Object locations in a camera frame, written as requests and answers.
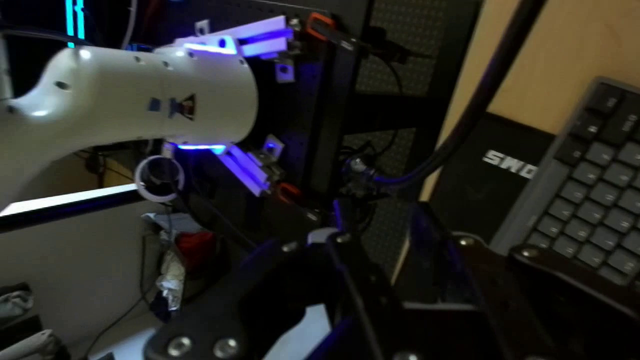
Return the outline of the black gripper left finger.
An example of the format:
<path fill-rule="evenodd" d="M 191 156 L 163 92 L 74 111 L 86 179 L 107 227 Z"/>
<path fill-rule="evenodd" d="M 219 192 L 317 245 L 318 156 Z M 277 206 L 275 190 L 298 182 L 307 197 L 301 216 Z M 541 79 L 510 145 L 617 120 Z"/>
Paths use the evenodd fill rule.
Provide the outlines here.
<path fill-rule="evenodd" d="M 145 360 L 261 360 L 309 307 L 337 303 L 338 291 L 326 247 L 269 240 L 164 322 Z"/>

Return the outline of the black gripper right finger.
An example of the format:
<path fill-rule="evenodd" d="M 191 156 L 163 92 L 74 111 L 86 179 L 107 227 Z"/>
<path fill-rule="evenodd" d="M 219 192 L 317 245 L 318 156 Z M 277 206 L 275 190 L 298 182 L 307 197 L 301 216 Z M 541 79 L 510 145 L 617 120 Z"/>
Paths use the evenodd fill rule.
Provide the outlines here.
<path fill-rule="evenodd" d="M 506 360 L 640 360 L 640 303 L 630 287 L 542 247 L 501 256 L 457 233 L 451 248 Z"/>

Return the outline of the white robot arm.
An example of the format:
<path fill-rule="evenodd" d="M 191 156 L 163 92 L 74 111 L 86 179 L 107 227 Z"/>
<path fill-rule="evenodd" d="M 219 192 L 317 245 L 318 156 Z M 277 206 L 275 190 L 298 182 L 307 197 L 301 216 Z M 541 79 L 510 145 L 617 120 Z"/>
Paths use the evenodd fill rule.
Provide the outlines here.
<path fill-rule="evenodd" d="M 259 87 L 234 50 L 65 48 L 38 84 L 3 105 L 3 197 L 90 147 L 164 139 L 234 147 L 255 129 Z M 313 305 L 342 319 L 307 360 L 638 360 L 638 296 L 568 258 L 518 247 L 501 256 L 422 216 L 438 285 L 461 303 L 409 309 L 337 221 L 313 240 L 266 243 L 234 274 L 164 324 L 145 360 L 261 360 Z"/>

